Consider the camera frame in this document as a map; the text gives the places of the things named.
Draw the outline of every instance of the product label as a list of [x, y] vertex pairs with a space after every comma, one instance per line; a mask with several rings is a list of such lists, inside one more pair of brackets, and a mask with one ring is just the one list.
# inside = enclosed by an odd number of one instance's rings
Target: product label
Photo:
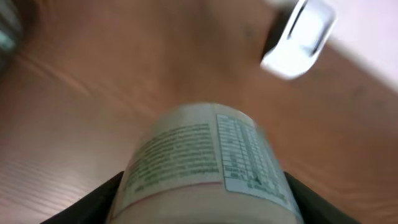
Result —
[[230, 116], [217, 115], [225, 187], [266, 198], [298, 213], [284, 174], [257, 130]]
[[137, 151], [126, 174], [123, 201], [114, 215], [138, 200], [165, 190], [221, 184], [210, 125], [181, 126], [152, 138]]

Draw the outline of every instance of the red line on label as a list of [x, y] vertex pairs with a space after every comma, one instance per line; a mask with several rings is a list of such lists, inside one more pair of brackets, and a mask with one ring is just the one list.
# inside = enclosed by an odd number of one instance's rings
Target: red line on label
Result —
[[136, 204], [139, 203], [139, 202], [145, 201], [145, 200], [147, 200], [147, 199], [150, 199], [151, 197], [155, 197], [155, 196], [158, 196], [158, 195], [163, 194], [163, 193], [167, 193], [167, 192], [170, 192], [170, 191], [173, 191], [173, 190], [180, 190], [180, 189], [187, 188], [187, 187], [194, 187], [194, 186], [201, 186], [201, 185], [216, 185], [216, 184], [222, 184], [222, 183], [223, 183], [222, 181], [217, 181], [217, 182], [205, 182], [205, 183], [189, 184], [189, 185], [184, 185], [184, 186], [180, 186], [180, 187], [175, 187], [175, 188], [163, 190], [163, 191], [160, 191], [160, 192], [157, 192], [157, 193], [148, 195], [148, 196], [146, 196], [146, 197], [143, 197], [142, 199], [136, 200], [136, 201], [133, 202], [133, 203], [130, 203], [128, 206], [124, 207], [124, 208], [123, 208], [122, 210], [120, 210], [117, 214], [115, 214], [115, 215], [112, 217], [112, 219], [115, 219], [117, 216], [119, 216], [120, 214], [122, 214], [122, 212], [124, 212], [124, 211], [127, 210], [128, 208], [131, 208], [133, 205], [136, 205]]

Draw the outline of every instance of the white device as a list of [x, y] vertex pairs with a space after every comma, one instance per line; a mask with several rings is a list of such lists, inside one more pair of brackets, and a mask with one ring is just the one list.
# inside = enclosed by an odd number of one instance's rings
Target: white device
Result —
[[299, 0], [281, 14], [270, 31], [261, 67], [293, 79], [317, 60], [336, 22], [333, 8], [321, 0]]

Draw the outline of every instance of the brown wooden surface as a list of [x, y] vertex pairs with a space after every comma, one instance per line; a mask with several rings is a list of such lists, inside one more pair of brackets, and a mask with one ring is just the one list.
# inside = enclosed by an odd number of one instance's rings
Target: brown wooden surface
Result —
[[330, 47], [291, 82], [262, 71], [262, 1], [38, 3], [0, 78], [0, 223], [76, 202], [162, 113], [197, 101], [255, 119], [282, 167], [342, 211], [398, 223], [398, 97]]

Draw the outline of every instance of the wood grain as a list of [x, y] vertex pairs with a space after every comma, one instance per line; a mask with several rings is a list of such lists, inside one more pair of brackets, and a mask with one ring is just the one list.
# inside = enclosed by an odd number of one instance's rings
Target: wood grain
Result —
[[286, 82], [259, 57], [260, 0], [37, 1], [0, 78], [0, 223], [38, 223], [123, 170], [167, 110], [210, 101], [266, 131], [282, 167], [363, 223], [398, 222], [398, 97], [327, 47]]

